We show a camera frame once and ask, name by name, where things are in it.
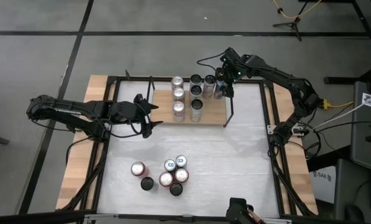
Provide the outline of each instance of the black cable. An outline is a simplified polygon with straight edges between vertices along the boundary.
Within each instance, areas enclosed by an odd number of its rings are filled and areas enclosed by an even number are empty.
[[[346,110],[348,107],[350,107],[350,106],[352,106],[352,105],[353,105],[353,103],[351,103],[350,105],[346,106],[346,107],[343,108],[340,112],[338,112],[338,113],[336,113],[335,115],[333,115],[333,117],[331,117],[331,118],[329,118],[329,119],[327,119],[327,120],[325,120],[325,121],[323,121],[323,122],[325,123],[326,121],[329,121],[329,120],[333,119],[334,117],[336,117],[337,115],[341,114],[344,110]]]
[[[329,146],[333,151],[338,152],[337,149],[335,149],[334,147],[332,147],[332,146],[327,142],[327,140],[326,140],[326,136],[325,136],[323,133],[319,133],[319,134],[322,135],[323,140],[324,140],[324,142],[327,144],[327,146]]]
[[[211,57],[203,58],[203,59],[201,59],[201,60],[196,61],[196,63],[197,63],[198,65],[202,65],[202,66],[210,67],[210,68],[212,68],[212,69],[216,72],[216,69],[215,69],[213,66],[208,65],[208,64],[203,64],[203,63],[200,63],[200,62],[205,61],[205,60],[209,60],[209,59],[212,59],[212,58],[220,57],[220,56],[222,56],[223,54],[225,54],[225,52],[223,52],[223,53],[221,53],[221,54],[218,54],[218,55],[215,55],[215,56],[211,56]]]
[[[305,150],[304,146],[302,146],[301,144],[298,144],[297,142],[289,141],[289,143],[295,144]]]
[[[68,130],[68,129],[51,128],[51,127],[48,127],[46,125],[39,124],[38,122],[36,122],[34,120],[30,120],[30,121],[33,122],[33,123],[35,123],[35,124],[37,124],[37,125],[39,125],[39,126],[41,126],[41,127],[45,127],[45,128],[52,129],[52,130],[55,130],[55,131],[70,131],[71,132],[71,130]]]
[[[68,146],[68,149],[66,150],[66,160],[65,160],[65,165],[68,165],[69,153],[70,153],[70,151],[71,151],[72,146],[74,146],[75,144],[78,144],[79,142],[82,142],[82,141],[85,141],[85,140],[87,140],[87,139],[91,139],[91,138],[92,138],[92,137],[87,137],[87,138],[85,138],[85,139],[81,139],[81,140],[79,140],[79,141],[75,141],[75,142],[73,142],[72,144],[70,144],[70,145]]]
[[[352,200],[352,203],[355,203],[355,201],[357,200],[357,196],[358,196],[358,193],[359,193],[359,191],[361,190],[361,188],[362,188],[365,184],[369,184],[369,183],[371,183],[371,180],[367,180],[367,181],[361,183],[361,184],[358,186],[357,191],[356,191],[355,196],[354,196],[354,199]]]
[[[312,127],[311,125],[305,123],[304,121],[299,121],[299,123],[304,124],[306,127],[309,127],[309,128],[311,128],[311,129],[313,129],[313,127]],[[305,150],[305,152],[308,152],[308,150],[310,150],[310,149],[312,149],[312,148],[314,148],[314,147],[316,147],[316,146],[318,147],[318,149],[316,150],[315,154],[312,155],[311,157],[308,157],[308,159],[310,159],[310,158],[312,158],[312,157],[318,155],[318,153],[321,151],[321,148],[322,148],[321,137],[319,137],[319,134],[316,133],[315,131],[314,131],[314,133],[315,133],[316,138],[318,139],[318,141],[315,142],[315,143],[312,143],[312,144],[311,144],[310,146],[308,146],[307,148],[304,148],[304,150]]]
[[[307,123],[305,123],[305,126],[308,126],[310,124],[310,122],[315,118],[315,114],[316,114],[316,110],[318,108],[315,108],[313,114],[312,114],[312,117],[307,121]]]
[[[335,127],[339,127],[339,126],[343,126],[343,125],[347,125],[347,124],[359,124],[359,123],[371,124],[371,121],[352,121],[352,122],[346,122],[346,123],[342,123],[342,124],[337,124],[337,125],[329,126],[329,127],[324,128],[324,129],[320,129],[319,131],[314,130],[314,132],[320,133],[321,131],[324,131],[324,130],[327,130],[327,129],[330,129],[330,128],[335,128]]]
[[[275,151],[274,146],[271,146],[271,147],[273,149],[274,156],[271,156],[271,150],[270,149],[267,151],[267,155],[268,155],[269,158],[275,158],[279,154],[279,149],[277,148],[277,150]]]

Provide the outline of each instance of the black metal frame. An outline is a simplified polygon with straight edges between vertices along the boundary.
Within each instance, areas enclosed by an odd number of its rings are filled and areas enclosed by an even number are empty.
[[[151,85],[152,85],[152,88],[155,89],[155,85],[153,84],[153,82],[170,82],[171,79],[172,78],[170,78],[170,77],[131,77],[129,75],[129,73],[126,71],[126,76],[125,77],[108,77],[108,81],[107,81],[107,85],[106,85],[106,92],[104,94],[104,98],[108,97],[107,93],[109,93],[109,89],[110,89],[110,86],[112,85],[113,81],[116,82],[116,86],[115,86],[115,90],[114,90],[114,100],[117,101],[121,81],[149,82],[148,93],[147,93],[147,99],[149,99],[149,92],[150,92]],[[184,78],[184,82],[188,82],[188,81],[189,81],[189,78]],[[267,100],[266,100],[266,96],[265,96],[265,84],[269,83],[269,82],[267,82],[266,80],[240,80],[238,83],[259,84],[260,93],[261,93],[261,97],[262,97],[264,119],[265,119],[265,122],[267,123],[267,125],[271,124],[270,120],[269,120],[269,115],[268,115],[268,104],[267,104]],[[275,124],[277,124],[279,122],[279,116],[278,116],[278,111],[277,111],[277,107],[276,107],[276,99],[275,99],[275,93],[273,91],[272,83],[270,85],[267,85],[267,87],[270,91],[270,98],[271,98],[271,102],[272,102],[272,108],[273,108],[273,111],[274,111]],[[230,115],[229,119],[227,120],[226,124],[224,125],[224,127],[226,125],[228,125],[229,120],[232,118],[233,115],[234,115],[234,109],[233,109],[233,101],[231,99],[231,115]],[[108,140],[108,142],[103,143],[103,144],[104,144],[104,147],[103,147],[102,153],[103,153],[103,156],[106,156],[106,154],[108,153],[109,140]],[[272,145],[269,144],[269,146],[270,146],[270,150],[273,151],[274,148],[272,147]],[[93,158],[93,155],[96,155],[97,150],[98,150],[98,147],[93,145],[93,150],[91,152],[91,155],[92,155],[91,158]],[[287,160],[286,160],[285,150],[284,150],[283,147],[279,147],[278,150],[280,150],[280,154],[281,154],[280,159],[281,159],[281,162],[283,164],[282,165],[283,166],[283,171],[284,171],[288,181],[290,181],[290,178],[289,178],[290,175],[289,175],[289,171],[288,171],[288,164],[287,164]],[[94,167],[94,163],[95,163],[95,156],[94,156],[94,159],[90,159],[90,162],[89,162],[89,165],[88,165],[88,174],[89,174],[90,167]],[[93,203],[92,203],[92,206],[91,206],[92,210],[96,210],[97,206],[98,206],[99,193],[101,191],[103,174],[104,174],[104,168],[102,169],[102,171],[99,173],[99,175],[97,177],[95,191],[94,191],[94,197],[93,197]],[[283,204],[282,192],[281,192],[281,188],[280,188],[280,181],[275,174],[273,174],[273,179],[274,179],[274,185],[275,185],[275,193],[277,195],[278,211],[279,211],[280,216],[282,216],[283,214],[285,214],[285,211],[284,211],[284,208],[283,208],[284,204]],[[294,203],[291,200],[289,200],[289,204],[290,204],[290,207],[293,207],[293,209],[291,209],[291,214],[296,214]],[[224,222],[224,221],[226,221],[225,217],[197,217],[197,216],[183,217],[183,216],[174,216],[174,215],[141,215],[141,214],[140,215],[129,215],[129,214],[119,214],[117,217],[118,218],[128,218],[128,219],[131,219],[131,218],[133,218],[133,219],[147,219],[147,220],[177,220],[177,221],[183,221],[183,222],[189,222],[189,221],[191,221],[191,222],[196,222],[196,221],[223,221]]]

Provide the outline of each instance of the black robotic arm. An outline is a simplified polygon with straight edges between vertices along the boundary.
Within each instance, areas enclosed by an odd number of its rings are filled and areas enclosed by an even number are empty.
[[[292,127],[301,118],[310,115],[322,103],[322,99],[307,79],[296,78],[273,68],[256,55],[239,56],[234,49],[229,47],[220,60],[223,65],[222,68],[216,69],[216,76],[218,80],[225,81],[225,85],[220,90],[226,97],[234,96],[232,84],[242,77],[263,77],[289,90],[295,110],[285,122],[280,123],[273,130],[270,137],[277,146],[284,146],[293,134]]]
[[[75,132],[80,129],[94,141],[103,142],[108,139],[108,135],[119,138],[127,138],[142,134],[144,138],[152,134],[152,129],[161,121],[149,122],[145,116],[152,109],[158,106],[148,103],[146,99],[138,94],[133,103],[128,101],[89,101],[81,103],[77,101],[57,100],[51,96],[41,95],[30,100],[27,110],[28,118],[32,121],[53,119],[60,123],[66,124],[66,127]],[[85,116],[90,121],[81,119],[77,116]],[[132,126],[135,134],[130,136],[117,136],[105,127],[107,124],[129,124]],[[141,130],[138,132],[134,129],[132,123],[140,123]]]

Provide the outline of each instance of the soda can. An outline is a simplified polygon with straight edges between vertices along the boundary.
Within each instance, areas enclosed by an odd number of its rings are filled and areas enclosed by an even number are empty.
[[[203,103],[201,100],[193,100],[191,102],[191,121],[199,122],[202,117]]]
[[[150,190],[153,187],[153,179],[150,177],[144,177],[141,180],[141,188],[142,190]]]
[[[165,169],[167,170],[167,171],[173,171],[174,169],[175,169],[175,162],[174,162],[174,160],[173,159],[167,159],[166,161],[165,161]]]
[[[185,105],[181,101],[173,103],[173,118],[177,122],[182,122],[185,119]]]
[[[216,77],[214,75],[207,75],[204,78],[203,84],[203,98],[208,99],[213,95],[214,85],[216,84]]]
[[[190,91],[193,86],[198,85],[200,86],[202,84],[202,77],[200,75],[194,74],[190,78]]]
[[[184,80],[179,76],[172,78],[172,91],[177,87],[184,88]]]
[[[216,89],[214,90],[214,97],[215,99],[221,99],[223,98],[224,96],[222,95],[222,90],[220,90],[220,88],[222,86],[226,86],[227,84],[225,83],[222,75],[218,75],[217,77],[217,82],[216,82]]]
[[[185,91],[183,88],[177,87],[173,90],[173,100],[185,102]]]
[[[183,186],[180,183],[173,183],[170,186],[170,193],[173,196],[179,196],[183,192]]]
[[[175,172],[175,175],[174,175],[175,179],[180,182],[180,183],[184,183],[188,180],[189,178],[189,173],[188,171],[186,171],[186,169],[178,169],[176,172]]]
[[[184,166],[186,166],[186,157],[183,156],[183,155],[177,156],[177,158],[175,159],[175,164],[178,167],[184,167]]]
[[[138,177],[146,174],[146,169],[146,166],[142,162],[137,161],[131,165],[131,174]]]
[[[200,86],[198,85],[195,85],[191,88],[190,91],[190,102],[200,99],[202,99],[202,88],[200,88]]]
[[[170,186],[173,182],[173,176],[169,172],[164,172],[159,176],[159,183],[164,187]]]

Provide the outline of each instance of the yellow cable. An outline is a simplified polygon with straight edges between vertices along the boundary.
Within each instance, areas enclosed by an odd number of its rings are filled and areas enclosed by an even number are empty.
[[[312,10],[315,6],[317,6],[322,0],[319,0],[317,3],[315,3],[315,5],[311,6],[307,11],[301,13],[300,15],[297,15],[297,16],[286,16],[285,13],[283,13],[283,11],[280,11],[280,13],[285,17],[285,18],[288,18],[288,19],[295,19],[297,17],[301,17],[305,14],[307,14],[310,10]],[[275,5],[277,6],[277,9],[279,9],[279,5],[277,3],[277,0],[273,0],[273,2],[275,3]]]
[[[328,107],[331,107],[331,108],[340,108],[340,107],[343,107],[343,106],[348,106],[350,104],[353,104],[354,102],[351,101],[351,102],[348,102],[348,103],[344,103],[343,105],[331,105],[329,104]]]

